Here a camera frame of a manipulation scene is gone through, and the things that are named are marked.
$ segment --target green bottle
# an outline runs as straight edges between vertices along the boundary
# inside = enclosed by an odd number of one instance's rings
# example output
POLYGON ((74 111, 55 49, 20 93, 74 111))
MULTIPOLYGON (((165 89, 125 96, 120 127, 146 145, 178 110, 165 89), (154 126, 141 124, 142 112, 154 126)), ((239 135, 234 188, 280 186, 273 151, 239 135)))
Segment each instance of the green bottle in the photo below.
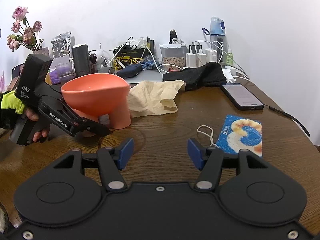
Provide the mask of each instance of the green bottle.
POLYGON ((227 56, 226 63, 229 66, 233 66, 233 54, 232 54, 232 49, 230 49, 230 45, 228 46, 228 56, 227 56))

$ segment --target white wall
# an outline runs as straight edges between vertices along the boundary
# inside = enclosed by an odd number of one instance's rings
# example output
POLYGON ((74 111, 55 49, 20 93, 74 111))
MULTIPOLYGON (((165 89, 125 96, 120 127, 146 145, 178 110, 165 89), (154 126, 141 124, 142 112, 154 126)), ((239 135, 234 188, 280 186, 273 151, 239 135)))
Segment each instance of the white wall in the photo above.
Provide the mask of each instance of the white wall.
POLYGON ((148 35, 158 46, 170 29, 191 43, 203 39, 212 16, 220 17, 235 60, 320 145, 320 0, 0 0, 0 73, 3 67, 7 85, 11 68, 29 53, 6 45, 18 5, 28 7, 29 22, 42 22, 45 46, 72 31, 76 43, 98 49, 102 42, 104 50, 130 36, 148 35))

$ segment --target beige cloth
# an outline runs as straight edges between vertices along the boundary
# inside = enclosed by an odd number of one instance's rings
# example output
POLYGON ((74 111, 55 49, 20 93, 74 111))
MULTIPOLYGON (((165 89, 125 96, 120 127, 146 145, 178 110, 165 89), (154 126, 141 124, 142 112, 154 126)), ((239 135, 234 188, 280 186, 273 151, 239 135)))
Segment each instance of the beige cloth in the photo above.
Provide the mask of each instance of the beige cloth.
POLYGON ((128 95, 131 117, 177 112, 174 98, 179 90, 185 90, 185 85, 186 83, 182 80, 140 82, 130 89, 128 95))

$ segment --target yellow label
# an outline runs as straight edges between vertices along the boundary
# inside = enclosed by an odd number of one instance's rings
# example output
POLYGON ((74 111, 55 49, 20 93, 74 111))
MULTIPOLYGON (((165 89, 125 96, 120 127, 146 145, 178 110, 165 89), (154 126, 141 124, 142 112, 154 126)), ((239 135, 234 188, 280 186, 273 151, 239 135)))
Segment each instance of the yellow label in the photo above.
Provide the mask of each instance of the yellow label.
MULTIPOLYGON (((139 57, 130 58, 130 56, 121 56, 121 57, 117 57, 117 59, 121 61, 121 63, 123 63, 124 65, 138 64, 140 61, 139 57)), ((114 64, 115 64, 116 70, 121 69, 121 66, 119 65, 118 61, 116 61, 115 59, 114 59, 114 64)))

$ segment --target nuts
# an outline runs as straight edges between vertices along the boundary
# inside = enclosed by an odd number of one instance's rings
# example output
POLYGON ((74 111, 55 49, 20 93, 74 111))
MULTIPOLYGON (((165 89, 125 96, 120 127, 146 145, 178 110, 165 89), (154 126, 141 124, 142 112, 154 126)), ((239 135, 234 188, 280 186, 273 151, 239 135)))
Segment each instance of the nuts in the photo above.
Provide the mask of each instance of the nuts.
POLYGON ((163 57, 163 64, 175 65, 178 67, 185 66, 184 57, 163 57))

